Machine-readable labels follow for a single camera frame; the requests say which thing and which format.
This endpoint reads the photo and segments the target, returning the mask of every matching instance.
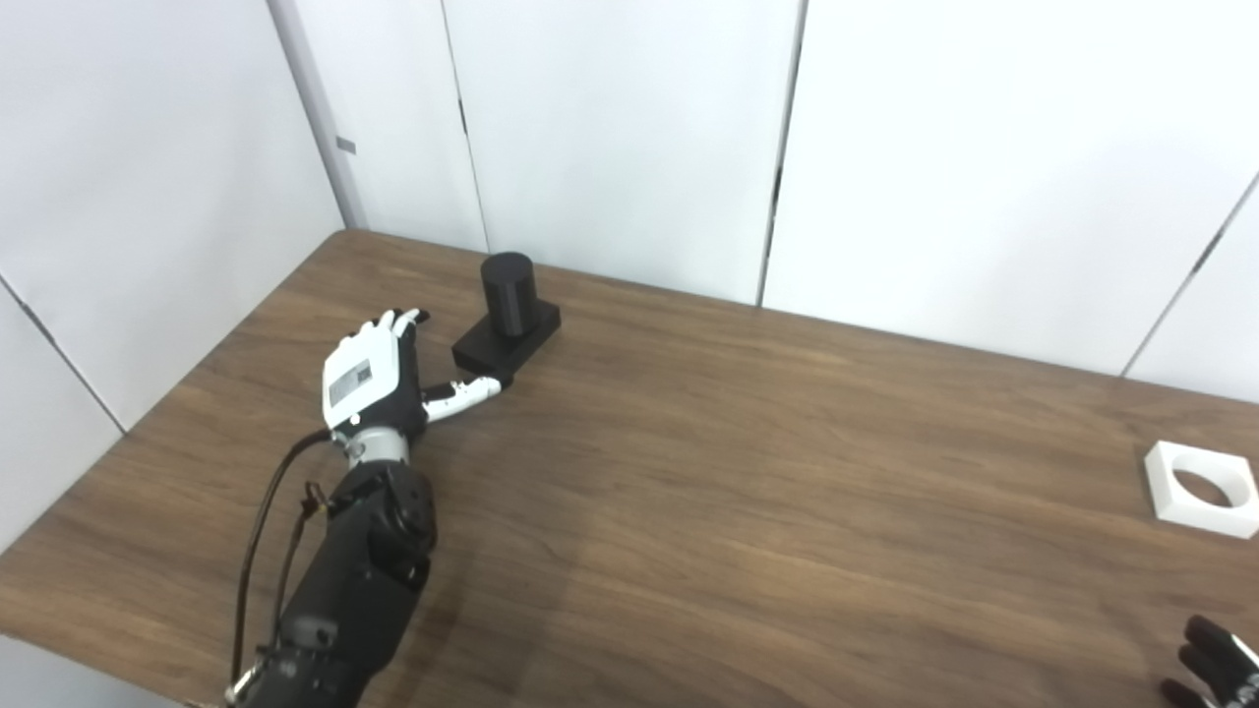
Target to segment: black square base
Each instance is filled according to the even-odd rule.
[[[499,336],[486,315],[451,348],[454,365],[477,375],[510,377],[558,329],[559,307],[545,300],[538,301],[538,326],[524,336]]]

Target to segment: black cylinder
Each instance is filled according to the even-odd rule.
[[[501,336],[524,336],[538,326],[534,262],[524,253],[496,253],[481,263],[490,323]]]

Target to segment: white block with circular hole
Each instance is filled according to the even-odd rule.
[[[1195,496],[1176,479],[1177,471],[1197,475],[1220,488],[1229,506]],[[1146,476],[1155,515],[1165,522],[1238,538],[1250,538],[1259,532],[1259,495],[1245,457],[1158,441],[1146,455]]]

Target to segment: wood grain tabletop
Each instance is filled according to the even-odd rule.
[[[331,237],[0,557],[0,632],[219,697],[244,540],[321,422],[324,358],[422,306],[422,380],[447,380],[485,310],[482,257]],[[1156,522],[1141,472],[1161,438],[1259,460],[1259,407],[555,268],[538,282],[560,331],[414,451],[441,540],[364,705],[1156,707],[1191,614],[1259,639],[1255,547]],[[316,448],[281,489],[248,646],[302,482],[344,467]]]

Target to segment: sticker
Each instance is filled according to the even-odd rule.
[[[331,406],[336,406],[345,399],[346,396],[354,393],[363,384],[371,380],[371,362],[364,359],[355,364],[349,372],[341,374],[332,385],[327,387],[327,401]]]

